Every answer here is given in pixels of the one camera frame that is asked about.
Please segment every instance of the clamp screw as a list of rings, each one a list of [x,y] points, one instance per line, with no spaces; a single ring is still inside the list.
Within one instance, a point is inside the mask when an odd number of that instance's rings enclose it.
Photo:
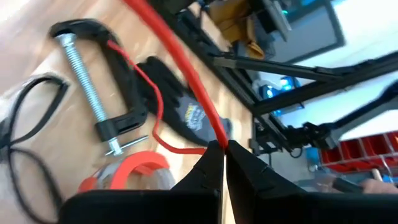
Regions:
[[[56,36],[56,39],[59,41],[67,55],[69,64],[71,65],[72,70],[75,72],[75,75],[80,82],[83,91],[85,92],[86,98],[94,112],[95,118],[98,122],[107,120],[107,115],[102,102],[98,97],[93,83],[91,82],[90,75],[88,74],[83,60],[81,59],[79,51],[77,51],[75,47],[76,35],[61,34]],[[123,153],[117,137],[108,140],[108,145],[114,156],[119,156]]]

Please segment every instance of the black glove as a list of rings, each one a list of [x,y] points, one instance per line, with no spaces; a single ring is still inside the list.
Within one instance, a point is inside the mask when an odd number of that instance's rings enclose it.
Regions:
[[[138,67],[147,74],[162,93],[163,121],[179,135],[195,144],[207,146],[210,141],[216,139],[210,121],[192,91],[185,88],[162,61],[156,57],[149,57],[146,63],[139,63]],[[154,90],[139,74],[137,76],[141,94],[146,99],[145,104],[149,112],[156,114],[157,99]],[[230,136],[231,122],[223,118],[221,122],[227,135]]]

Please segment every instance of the wooden table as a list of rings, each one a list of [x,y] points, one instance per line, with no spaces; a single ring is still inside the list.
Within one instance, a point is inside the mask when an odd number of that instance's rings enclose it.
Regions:
[[[197,5],[191,7],[194,10],[198,9]],[[0,66],[2,69],[0,90],[2,93],[12,86],[20,85],[30,75],[45,72],[54,72],[66,78],[71,84],[67,97],[49,124],[35,138],[23,144],[46,161],[57,178],[65,198],[76,193],[84,178],[114,159],[104,156],[106,145],[98,141],[93,128],[95,123],[93,113],[70,70],[62,48],[47,37],[52,24],[82,17],[95,18],[116,33],[136,63],[145,60],[150,55],[156,55],[185,83],[183,75],[158,38],[121,1],[3,1],[0,16]],[[225,49],[226,42],[207,17],[204,17],[203,25],[220,48]],[[98,46],[83,40],[79,40],[76,46],[83,56],[109,117],[125,113],[126,109],[118,89]],[[234,139],[247,147],[248,139],[251,137],[250,112],[188,48],[185,49],[219,114],[232,120]],[[54,87],[43,85],[30,94],[22,109],[17,133],[27,131],[35,124],[54,93]],[[7,101],[4,97],[0,101],[2,114],[7,111],[6,105]],[[123,134],[119,137],[119,142],[128,142],[150,134],[153,125],[154,116],[149,115],[145,125]],[[193,146],[164,124],[161,124],[160,136],[176,147]],[[183,178],[200,157],[172,154],[157,144],[152,137],[131,147],[125,154],[147,150],[157,151],[167,158],[176,180]],[[43,217],[54,217],[49,207],[44,183],[39,178],[35,165],[19,157],[16,160],[21,184],[29,201],[34,205],[34,210]],[[224,222],[233,223],[231,208],[228,206],[229,197],[224,195],[224,198],[226,206]],[[0,223],[30,223],[27,220],[16,203],[6,166],[0,165]]]

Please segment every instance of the red cable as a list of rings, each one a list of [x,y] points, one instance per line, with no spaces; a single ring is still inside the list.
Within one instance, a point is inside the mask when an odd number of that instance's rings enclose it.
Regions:
[[[113,41],[109,40],[108,41],[108,46],[112,48],[113,50],[117,51],[120,53],[130,64],[131,66],[134,67],[135,70],[141,75],[141,77],[154,89],[155,95],[156,95],[156,100],[157,100],[157,114],[156,114],[156,122],[155,126],[152,130],[152,135],[156,139],[157,142],[159,142],[163,147],[168,149],[170,152],[178,153],[178,154],[199,154],[203,155],[205,153],[206,149],[204,148],[186,148],[186,149],[179,149],[176,147],[173,147],[169,144],[167,144],[165,141],[163,141],[160,136],[157,134],[157,130],[159,128],[159,122],[163,118],[163,110],[164,110],[164,104],[163,104],[163,99],[162,99],[162,94],[160,93],[159,87],[152,82],[152,80],[145,74],[144,71],[142,71],[131,59],[130,56],[116,43]]]
[[[220,117],[218,116],[216,108],[211,102],[209,96],[207,95],[205,87],[201,83],[197,72],[192,67],[189,59],[185,56],[183,49],[181,48],[180,44],[177,42],[174,33],[170,30],[170,28],[158,15],[158,13],[156,13],[155,10],[147,3],[146,0],[124,0],[124,2],[131,9],[133,9],[141,17],[141,19],[154,31],[156,36],[162,41],[165,48],[169,51],[175,63],[177,64],[177,66],[179,67],[179,69],[187,79],[189,86],[193,90],[193,93],[195,94],[199,103],[202,105],[203,109],[205,110],[205,113],[210,120],[210,124],[215,130],[216,137],[220,146],[223,149],[226,149],[228,147],[228,137],[226,135],[223,125],[221,124],[221,120]],[[158,141],[161,144],[162,143],[166,144],[160,138]]]

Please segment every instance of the coiled black cable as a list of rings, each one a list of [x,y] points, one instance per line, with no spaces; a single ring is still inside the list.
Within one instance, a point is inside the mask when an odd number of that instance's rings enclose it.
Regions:
[[[43,117],[40,119],[40,121],[31,131],[29,131],[27,134],[25,134],[20,138],[13,139],[15,124],[18,118],[19,110],[21,108],[23,101],[25,100],[25,97],[31,91],[31,89],[33,89],[33,87],[42,82],[51,83],[59,86],[55,98],[51,102],[49,108],[47,109]],[[2,127],[0,133],[1,134],[0,162],[4,162],[8,165],[12,187],[15,192],[19,205],[21,206],[21,208],[29,218],[31,218],[36,223],[40,224],[49,224],[52,222],[41,219],[37,214],[35,214],[31,206],[28,205],[27,200],[25,199],[25,197],[21,192],[19,178],[17,176],[16,168],[12,159],[13,155],[15,153],[22,154],[37,163],[37,165],[40,167],[40,170],[43,172],[47,190],[50,193],[50,196],[52,198],[52,203],[57,212],[59,212],[62,206],[63,199],[60,190],[51,172],[49,171],[49,168],[45,165],[44,161],[35,153],[30,152],[26,149],[15,147],[14,145],[22,141],[28,140],[29,138],[37,134],[47,124],[47,122],[49,121],[49,119],[51,118],[51,116],[54,114],[55,110],[58,108],[59,104],[61,103],[63,97],[67,92],[67,89],[68,89],[68,84],[65,81],[52,75],[44,75],[39,78],[32,79],[30,82],[24,85],[23,89],[20,91],[19,95],[17,96],[15,103],[13,104],[10,113],[8,114],[7,118],[1,122],[0,125]]]

